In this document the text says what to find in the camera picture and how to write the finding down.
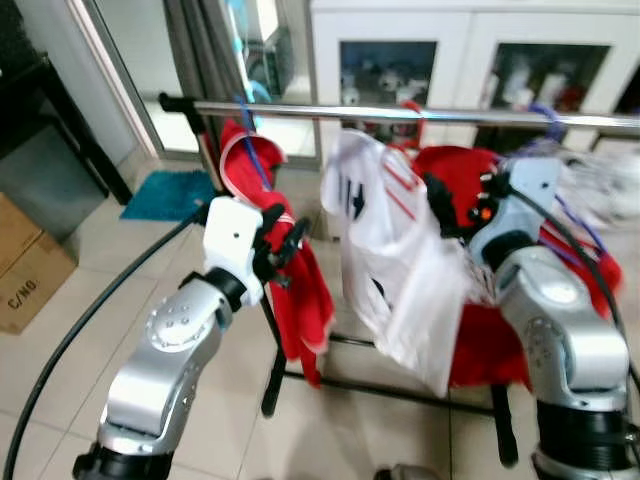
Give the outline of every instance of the white shirt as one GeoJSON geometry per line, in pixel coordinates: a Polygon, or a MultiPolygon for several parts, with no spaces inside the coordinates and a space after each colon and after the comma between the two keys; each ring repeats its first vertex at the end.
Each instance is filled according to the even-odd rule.
{"type": "Polygon", "coordinates": [[[345,299],[380,351],[445,395],[469,282],[462,248],[440,238],[426,186],[401,152],[345,129],[321,197],[341,225],[345,299]]]}

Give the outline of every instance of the gray curtain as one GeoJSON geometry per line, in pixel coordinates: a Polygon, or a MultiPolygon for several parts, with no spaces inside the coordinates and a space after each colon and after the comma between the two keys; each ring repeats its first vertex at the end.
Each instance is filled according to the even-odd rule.
{"type": "MultiPolygon", "coordinates": [[[[164,0],[171,49],[184,96],[219,102],[231,102],[234,95],[245,97],[221,3],[164,0]]],[[[204,120],[211,154],[217,163],[224,120],[204,120]]]]}

